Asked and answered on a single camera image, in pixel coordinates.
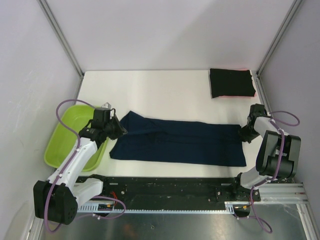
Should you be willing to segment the navy blue t shirt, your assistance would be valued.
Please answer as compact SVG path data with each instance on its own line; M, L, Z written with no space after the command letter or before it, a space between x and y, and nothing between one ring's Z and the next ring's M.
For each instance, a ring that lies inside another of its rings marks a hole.
M245 167L238 124L163 120L130 111L120 124L120 137L109 155L116 160Z

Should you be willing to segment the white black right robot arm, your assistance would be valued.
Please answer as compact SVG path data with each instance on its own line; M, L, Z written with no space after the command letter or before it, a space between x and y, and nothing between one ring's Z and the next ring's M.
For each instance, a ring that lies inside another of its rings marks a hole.
M239 183L230 188L231 196L242 201L249 189L258 189L275 180L292 179L298 169L301 138L285 132L277 121L267 113L263 104L250 106L247 123L239 130L240 139L251 143L262 137L255 167L240 173Z

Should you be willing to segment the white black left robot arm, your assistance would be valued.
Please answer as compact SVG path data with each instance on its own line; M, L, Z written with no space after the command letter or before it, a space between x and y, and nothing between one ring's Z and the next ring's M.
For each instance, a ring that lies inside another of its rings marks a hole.
M34 213L46 223L70 224L78 207L93 197L105 200L111 188L101 180L89 178L81 184L76 181L90 158L107 140L116 140L127 134L117 118L116 110L98 107L92 118L80 130L71 130L75 144L62 164L45 181L37 181L33 187Z

